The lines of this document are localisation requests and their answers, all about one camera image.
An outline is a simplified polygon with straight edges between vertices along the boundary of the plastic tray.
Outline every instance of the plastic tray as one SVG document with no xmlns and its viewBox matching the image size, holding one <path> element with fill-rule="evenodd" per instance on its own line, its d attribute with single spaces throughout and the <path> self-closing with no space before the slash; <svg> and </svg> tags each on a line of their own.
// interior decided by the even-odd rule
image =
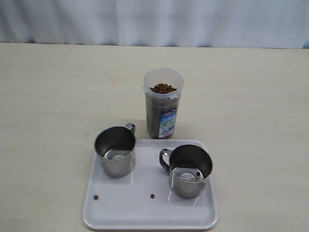
<svg viewBox="0 0 309 232">
<path fill-rule="evenodd" d="M 159 164 L 162 148 L 174 149 L 181 144 L 195 144 L 206 150 L 195 140 L 138 140 L 135 169 L 123 178 L 106 176 L 94 154 L 84 201 L 85 224 L 97 230 L 206 230 L 213 227 L 219 214 L 212 176 L 198 198 L 183 199 L 170 190 L 169 175 Z"/>
</svg>

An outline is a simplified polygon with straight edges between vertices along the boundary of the metal cup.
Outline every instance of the metal cup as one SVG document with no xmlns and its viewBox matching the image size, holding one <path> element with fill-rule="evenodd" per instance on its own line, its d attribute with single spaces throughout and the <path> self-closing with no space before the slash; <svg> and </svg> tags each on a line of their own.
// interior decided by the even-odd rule
<svg viewBox="0 0 309 232">
<path fill-rule="evenodd" d="M 104 173 L 120 178 L 133 171 L 135 157 L 135 125 L 114 126 L 102 131 L 95 140 L 95 151 Z"/>
<path fill-rule="evenodd" d="M 169 157 L 169 165 L 163 160 Z M 206 186 L 212 172 L 212 160 L 201 147 L 181 145 L 173 151 L 162 149 L 161 166 L 169 173 L 169 186 L 178 196 L 192 199 L 198 197 Z"/>
</svg>

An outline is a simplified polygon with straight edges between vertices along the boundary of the table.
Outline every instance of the table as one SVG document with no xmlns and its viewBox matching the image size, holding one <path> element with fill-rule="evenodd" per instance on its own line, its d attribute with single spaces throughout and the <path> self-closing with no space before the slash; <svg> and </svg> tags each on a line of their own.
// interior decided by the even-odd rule
<svg viewBox="0 0 309 232">
<path fill-rule="evenodd" d="M 173 138 L 214 162 L 214 232 L 309 226 L 309 50 L 0 44 L 0 231 L 89 229 L 93 141 L 133 122 L 149 138 L 146 72 L 185 85 Z"/>
</svg>

